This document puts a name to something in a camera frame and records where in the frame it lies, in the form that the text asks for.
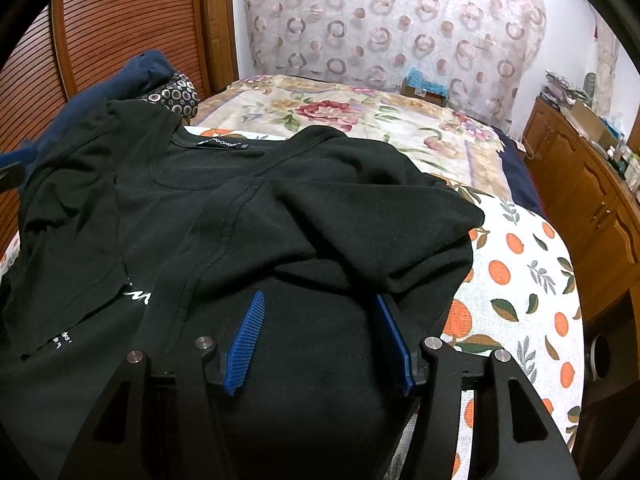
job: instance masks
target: wooden cabinet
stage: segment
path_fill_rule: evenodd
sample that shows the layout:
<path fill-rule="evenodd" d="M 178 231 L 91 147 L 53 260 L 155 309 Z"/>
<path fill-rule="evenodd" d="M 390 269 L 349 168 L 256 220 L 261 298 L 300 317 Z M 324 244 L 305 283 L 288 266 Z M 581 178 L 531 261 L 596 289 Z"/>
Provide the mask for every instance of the wooden cabinet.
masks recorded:
<path fill-rule="evenodd" d="M 532 172 L 539 173 L 545 162 L 547 144 L 553 133 L 552 122 L 553 116 L 549 114 L 548 110 L 536 104 L 523 135 L 533 154 L 533 158 L 527 161 L 529 170 Z"/>
<path fill-rule="evenodd" d="M 577 260 L 598 220 L 616 197 L 607 175 L 591 153 L 574 139 L 578 149 L 571 160 L 565 181 L 547 209 L 554 226 L 562 236 L 572 259 Z"/>
<path fill-rule="evenodd" d="M 575 258 L 574 271 L 585 319 L 613 304 L 640 276 L 640 232 L 636 219 L 616 197 Z"/>
<path fill-rule="evenodd" d="M 640 208 L 607 161 L 540 100 L 524 139 L 533 152 L 527 167 L 571 256 L 582 314 L 594 319 L 640 281 Z"/>

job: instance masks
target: floral bedsheet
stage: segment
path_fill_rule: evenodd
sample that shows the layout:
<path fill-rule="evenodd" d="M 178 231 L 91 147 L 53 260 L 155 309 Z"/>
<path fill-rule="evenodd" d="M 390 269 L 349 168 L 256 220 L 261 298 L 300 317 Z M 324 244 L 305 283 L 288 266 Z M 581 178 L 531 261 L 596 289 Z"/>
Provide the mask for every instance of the floral bedsheet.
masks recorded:
<path fill-rule="evenodd" d="M 511 199 L 498 155 L 503 145 L 493 129 L 420 99 L 293 76 L 256 76 L 202 102 L 191 121 L 285 138 L 318 123 L 389 142 L 421 171 Z"/>

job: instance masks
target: pillow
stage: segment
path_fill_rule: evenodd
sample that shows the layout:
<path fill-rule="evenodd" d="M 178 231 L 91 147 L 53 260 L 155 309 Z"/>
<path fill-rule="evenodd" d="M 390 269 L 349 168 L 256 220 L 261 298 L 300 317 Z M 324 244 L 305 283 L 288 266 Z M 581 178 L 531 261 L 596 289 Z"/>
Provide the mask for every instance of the pillow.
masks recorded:
<path fill-rule="evenodd" d="M 171 81 L 140 96 L 139 99 L 159 104 L 185 119 L 192 119 L 196 116 L 200 102 L 193 83 L 181 72 L 175 72 Z"/>

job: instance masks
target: circle pattern curtain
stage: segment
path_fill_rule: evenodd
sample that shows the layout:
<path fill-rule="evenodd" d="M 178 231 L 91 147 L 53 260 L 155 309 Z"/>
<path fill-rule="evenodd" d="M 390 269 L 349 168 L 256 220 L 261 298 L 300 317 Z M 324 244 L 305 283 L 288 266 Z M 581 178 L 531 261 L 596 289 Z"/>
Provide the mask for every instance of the circle pattern curtain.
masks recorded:
<path fill-rule="evenodd" d="M 412 67 L 506 129 L 546 27 L 543 0 L 245 0 L 254 65 L 397 91 Z"/>

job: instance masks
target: metal screw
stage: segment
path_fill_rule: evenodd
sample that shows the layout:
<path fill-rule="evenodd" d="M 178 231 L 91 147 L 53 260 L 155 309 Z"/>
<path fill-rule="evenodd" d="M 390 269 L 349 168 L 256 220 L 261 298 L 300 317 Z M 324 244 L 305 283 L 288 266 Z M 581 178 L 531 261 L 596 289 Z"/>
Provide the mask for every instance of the metal screw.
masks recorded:
<path fill-rule="evenodd" d="M 213 339 L 206 335 L 201 335 L 196 339 L 196 348 L 199 348 L 200 350 L 206 350 L 211 345 L 213 345 Z"/>
<path fill-rule="evenodd" d="M 495 351 L 495 358 L 498 359 L 498 361 L 502 361 L 503 363 L 507 362 L 509 359 L 511 359 L 511 354 L 509 352 L 507 352 L 505 349 L 503 348 L 498 348 Z"/>
<path fill-rule="evenodd" d="M 437 350 L 442 346 L 442 340 L 439 337 L 429 336 L 424 340 L 424 345 L 432 350 Z"/>
<path fill-rule="evenodd" d="M 144 358 L 145 353 L 142 350 L 132 350 L 127 354 L 127 361 L 132 365 L 139 363 Z"/>

